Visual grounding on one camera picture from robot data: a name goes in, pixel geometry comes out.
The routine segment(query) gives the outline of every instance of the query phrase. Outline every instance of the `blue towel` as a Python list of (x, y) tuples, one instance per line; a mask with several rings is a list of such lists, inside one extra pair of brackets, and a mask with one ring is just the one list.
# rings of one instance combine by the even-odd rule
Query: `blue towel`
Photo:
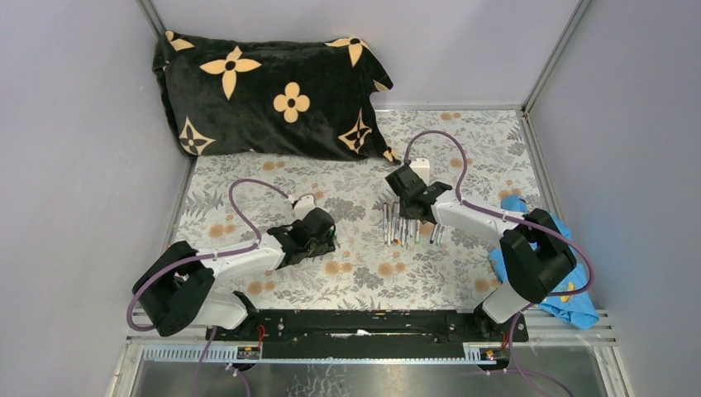
[[(512, 194), (502, 200), (502, 209), (521, 213), (528, 212), (528, 207), (516, 194)], [(551, 216), (562, 235), (571, 239), (570, 229), (558, 217), (552, 214)], [(497, 277), (500, 280), (506, 280), (506, 267), (503, 262), (502, 252), (500, 250), (492, 251), (489, 254), (489, 260), (494, 266), (494, 272), (497, 274)], [(573, 291), (581, 288), (586, 282), (584, 266), (578, 263), (577, 267), (555, 288), (555, 292)], [(553, 313), (557, 318), (580, 329), (591, 328), (598, 321), (598, 315), (587, 292), (574, 296), (551, 296), (546, 298), (539, 306), (541, 309)]]

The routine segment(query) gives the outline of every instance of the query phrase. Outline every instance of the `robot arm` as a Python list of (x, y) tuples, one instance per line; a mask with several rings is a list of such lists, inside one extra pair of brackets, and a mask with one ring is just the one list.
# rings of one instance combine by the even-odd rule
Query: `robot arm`
[[(450, 185), (436, 182), (426, 186), (409, 165), (394, 171), (386, 180), (399, 196), (402, 217), (459, 228), (502, 250), (508, 280), (475, 310), (496, 324), (505, 323), (528, 304), (539, 304), (577, 265), (564, 242), (504, 217), (498, 219), (468, 208), (460, 204)], [(559, 232), (550, 214), (542, 209), (523, 214), (470, 201)]]
[(258, 246), (248, 252), (224, 255), (254, 246), (257, 241), (201, 251), (194, 250), (187, 242), (171, 245), (134, 284), (133, 294), (167, 265), (195, 255), (210, 259), (192, 261), (173, 269), (139, 298), (159, 335), (168, 337), (190, 324), (236, 328), (247, 317), (247, 306), (236, 294), (212, 292), (212, 287), (243, 275), (281, 269), (296, 265), (305, 258), (334, 251), (336, 226), (331, 215), (320, 208), (308, 208), (302, 212), (297, 207), (294, 209), (296, 215), (303, 215), (301, 220), (268, 229)]

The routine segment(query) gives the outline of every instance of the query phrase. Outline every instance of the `gray wall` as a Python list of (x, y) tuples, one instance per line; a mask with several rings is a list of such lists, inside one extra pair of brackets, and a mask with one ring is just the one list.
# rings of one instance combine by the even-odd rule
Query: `gray wall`
[(0, 395), (103, 395), (183, 178), (130, 0), (0, 2)]
[(365, 39), (382, 105), (523, 103), (577, 0), (155, 0), (169, 29), (238, 41)]
[(595, 2), (532, 120), (637, 395), (699, 395), (701, 2)]

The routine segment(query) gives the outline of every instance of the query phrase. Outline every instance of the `floral tablecloth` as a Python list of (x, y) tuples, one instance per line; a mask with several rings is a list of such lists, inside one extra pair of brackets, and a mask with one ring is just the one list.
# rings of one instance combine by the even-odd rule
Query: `floral tablecloth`
[[(469, 158), (462, 189), (466, 198), (498, 205), (503, 197), (521, 194), (529, 207), (541, 205), (514, 111), (378, 112), (378, 122), (388, 144), (401, 153), (421, 131), (454, 135)], [(431, 161), (432, 181), (455, 185), (462, 159), (449, 140), (425, 136), (412, 151)], [(442, 246), (431, 245), (432, 225), (426, 224), (419, 245), (384, 244), (380, 209), (396, 198), (384, 177), (395, 168), (384, 159), (350, 163), (256, 153), (200, 157), (175, 241), (204, 248), (253, 239), (227, 192), (236, 179), (262, 179), (295, 196), (313, 193), (317, 206), (336, 219), (340, 247), (323, 258), (233, 280), (218, 292), (244, 291), (259, 309), (474, 308), (499, 285), (485, 242), (448, 229)], [(237, 189), (236, 203), (262, 231), (293, 220), (289, 202), (275, 192), (256, 184)]]

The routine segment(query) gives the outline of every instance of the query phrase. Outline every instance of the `gray leaf pattern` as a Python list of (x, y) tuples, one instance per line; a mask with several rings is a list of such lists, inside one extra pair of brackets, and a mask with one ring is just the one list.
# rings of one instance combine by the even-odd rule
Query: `gray leaf pattern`
[[(377, 112), (388, 145), (403, 156), (424, 130), (455, 136), (468, 156), (462, 186), (466, 199), (492, 205), (520, 194), (529, 208), (542, 200), (514, 111)], [(412, 156), (431, 162), (431, 180), (455, 185), (462, 159), (443, 136), (425, 136)], [(395, 170), (383, 159), (320, 161), (294, 156), (240, 153), (200, 156), (184, 200), (175, 240), (195, 248), (253, 241), (255, 234), (228, 203), (229, 185), (261, 179), (298, 197), (314, 194), (317, 206), (337, 222), (338, 248), (324, 257), (280, 270), (248, 275), (218, 287), (240, 290), (260, 309), (472, 309), (498, 285), (487, 254), (491, 247), (466, 231), (448, 229), (443, 245), (428, 243), (433, 225), (421, 227), (420, 244), (386, 246), (382, 203), (397, 198), (384, 177)], [(261, 232), (290, 224), (289, 202), (270, 189), (242, 184), (236, 204)]]

